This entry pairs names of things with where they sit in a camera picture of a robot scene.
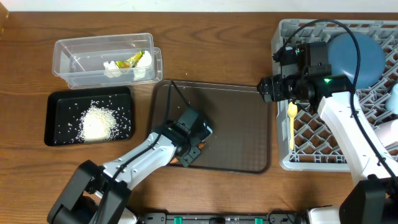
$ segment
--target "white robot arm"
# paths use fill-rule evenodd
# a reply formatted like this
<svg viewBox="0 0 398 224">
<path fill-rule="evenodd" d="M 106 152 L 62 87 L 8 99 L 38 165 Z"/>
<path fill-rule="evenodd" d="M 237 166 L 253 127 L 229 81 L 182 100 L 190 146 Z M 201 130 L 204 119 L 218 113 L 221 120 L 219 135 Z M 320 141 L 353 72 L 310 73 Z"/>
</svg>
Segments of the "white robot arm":
<svg viewBox="0 0 398 224">
<path fill-rule="evenodd" d="M 375 175 L 378 179 L 389 178 L 390 174 L 380 165 L 379 159 L 375 156 L 352 117 L 349 97 L 350 92 L 333 93 L 332 97 L 323 97 L 318 108 L 318 114 L 330 128 L 341 148 L 349 165 L 354 186 L 360 180 L 368 180 L 370 175 Z M 391 157 L 378 140 L 356 96 L 354 97 L 354 104 L 368 136 L 372 139 L 379 153 L 385 158 L 387 165 L 398 175 L 398 162 Z M 308 212 L 308 220 L 310 224 L 340 224 L 339 210 L 340 207 L 314 208 Z"/>
<path fill-rule="evenodd" d="M 135 224 L 126 205 L 131 190 L 150 173 L 176 157 L 187 167 L 201 153 L 198 144 L 212 134 L 207 122 L 191 107 L 177 121 L 158 126 L 135 149 L 101 167 L 82 163 L 51 208 L 49 223 Z M 98 209 L 83 192 L 102 198 Z"/>
</svg>

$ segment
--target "dish rack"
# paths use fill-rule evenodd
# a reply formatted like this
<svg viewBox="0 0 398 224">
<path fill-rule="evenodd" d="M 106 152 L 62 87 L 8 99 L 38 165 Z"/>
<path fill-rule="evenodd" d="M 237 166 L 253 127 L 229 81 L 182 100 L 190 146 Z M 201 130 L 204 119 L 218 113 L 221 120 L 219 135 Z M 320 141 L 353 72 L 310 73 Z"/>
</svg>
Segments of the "dish rack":
<svg viewBox="0 0 398 224">
<path fill-rule="evenodd" d="M 300 26 L 313 21 L 313 19 L 284 19 L 279 22 L 271 40 L 272 52 L 283 45 L 284 41 Z M 357 90 L 359 102 L 370 124 L 374 129 L 384 122 L 398 117 L 387 111 L 385 101 L 391 96 L 389 90 L 398 79 L 398 21 L 352 21 L 340 20 L 353 32 L 372 37 L 382 47 L 386 56 L 386 67 L 380 80 L 372 87 Z M 296 44 L 331 41 L 334 37 L 346 31 L 331 22 L 319 22 L 306 27 L 296 34 L 288 47 Z M 279 63 L 272 62 L 274 75 L 280 73 Z M 308 102 L 301 102 L 307 111 L 310 109 Z M 279 163 L 285 170 L 310 170 L 348 172 L 337 142 L 320 119 L 317 113 L 306 113 L 299 110 L 294 121 L 295 147 L 289 149 L 290 126 L 287 116 L 288 101 L 278 102 L 277 114 L 277 139 L 279 148 Z M 386 148 L 395 160 L 398 161 L 398 143 Z"/>
</svg>

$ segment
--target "plastic container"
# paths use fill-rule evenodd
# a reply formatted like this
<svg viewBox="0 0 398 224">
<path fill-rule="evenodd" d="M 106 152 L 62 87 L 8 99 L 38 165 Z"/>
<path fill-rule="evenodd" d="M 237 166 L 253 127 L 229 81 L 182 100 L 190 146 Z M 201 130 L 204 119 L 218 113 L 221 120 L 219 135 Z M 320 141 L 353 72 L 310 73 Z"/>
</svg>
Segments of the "plastic container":
<svg viewBox="0 0 398 224">
<path fill-rule="evenodd" d="M 398 114 L 398 84 L 392 87 L 391 97 L 386 102 L 386 109 Z"/>
<path fill-rule="evenodd" d="M 271 40 L 271 50 L 276 52 L 284 41 L 300 26 L 313 19 L 284 19 Z M 362 109 L 374 129 L 380 124 L 396 119 L 397 116 L 385 108 L 390 97 L 389 89 L 398 79 L 398 21 L 340 21 L 353 32 L 367 35 L 383 49 L 385 68 L 381 79 L 372 87 L 357 90 Z M 293 37 L 291 43 L 333 40 L 346 31 L 336 24 L 319 22 L 306 27 Z M 279 63 L 272 61 L 274 75 L 280 73 Z M 309 110 L 309 103 L 301 102 Z M 289 149 L 290 126 L 287 116 L 288 102 L 278 102 L 277 140 L 279 164 L 285 170 L 340 171 L 348 172 L 348 165 L 331 131 L 317 113 L 299 111 L 295 117 L 295 148 Z M 392 157 L 398 159 L 398 144 L 386 147 Z"/>
<path fill-rule="evenodd" d="M 104 62 L 127 60 L 140 50 L 152 56 L 149 66 L 115 70 L 121 72 L 118 77 L 105 75 Z M 54 47 L 53 74 L 63 78 L 71 89 L 158 82 L 162 79 L 161 58 L 151 34 L 58 40 Z M 137 80 L 138 74 L 143 78 Z"/>
<path fill-rule="evenodd" d="M 394 144 L 398 141 L 398 119 L 381 124 L 374 132 L 384 147 Z"/>
</svg>

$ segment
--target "yellow spoon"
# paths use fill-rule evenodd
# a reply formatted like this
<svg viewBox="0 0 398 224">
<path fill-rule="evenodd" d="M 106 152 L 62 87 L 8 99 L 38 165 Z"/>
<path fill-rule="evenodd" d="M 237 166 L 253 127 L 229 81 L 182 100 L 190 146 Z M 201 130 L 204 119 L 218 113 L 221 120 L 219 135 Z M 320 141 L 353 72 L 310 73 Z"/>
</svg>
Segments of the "yellow spoon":
<svg viewBox="0 0 398 224">
<path fill-rule="evenodd" d="M 287 115 L 290 118 L 290 141 L 289 147 L 291 150 L 294 150 L 294 118 L 297 115 L 297 105 L 292 102 L 289 103 L 289 107 L 287 108 Z"/>
</svg>

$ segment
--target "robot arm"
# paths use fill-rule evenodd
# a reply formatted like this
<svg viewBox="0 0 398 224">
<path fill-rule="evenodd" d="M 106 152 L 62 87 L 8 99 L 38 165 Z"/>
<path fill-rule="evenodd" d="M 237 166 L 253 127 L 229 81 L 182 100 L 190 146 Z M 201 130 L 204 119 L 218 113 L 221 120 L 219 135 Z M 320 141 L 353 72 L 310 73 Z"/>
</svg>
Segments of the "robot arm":
<svg viewBox="0 0 398 224">
<path fill-rule="evenodd" d="M 169 122 L 163 128 L 156 127 L 141 145 L 114 161 L 102 166 L 91 161 L 82 163 L 51 208 L 47 221 L 51 224 L 93 223 L 98 206 L 91 198 L 83 196 L 83 192 L 103 198 L 105 189 L 112 184 L 98 223 L 135 224 L 136 216 L 126 209 L 131 190 L 174 156 L 183 166 L 189 166 L 201 153 L 197 145 L 212 134 L 207 122 L 192 108 L 188 108 L 178 121 Z M 150 147 L 159 133 L 159 140 Z M 115 181 L 110 181 L 120 165 L 133 157 L 136 158 L 125 166 Z"/>
<path fill-rule="evenodd" d="M 332 131 L 335 139 L 343 152 L 349 165 L 351 176 L 356 185 L 360 180 L 367 180 L 369 175 L 377 178 L 388 178 L 390 175 L 386 169 L 378 163 L 378 158 L 359 130 L 354 118 L 351 116 L 349 104 L 350 92 L 333 93 L 332 97 L 324 97 L 319 105 L 318 114 Z M 396 162 L 381 144 L 373 128 L 366 119 L 355 96 L 354 103 L 358 111 L 359 119 L 368 136 L 372 139 L 379 153 L 385 158 L 388 166 L 398 174 L 398 162 Z"/>
<path fill-rule="evenodd" d="M 264 101 L 307 100 L 335 136 L 355 186 L 340 207 L 309 210 L 309 223 L 397 223 L 398 190 L 392 177 L 398 174 L 398 163 L 378 140 L 354 96 L 357 122 L 349 91 L 353 86 L 345 75 L 331 76 L 326 43 L 302 44 L 278 53 L 283 73 L 263 78 L 257 90 Z"/>
</svg>

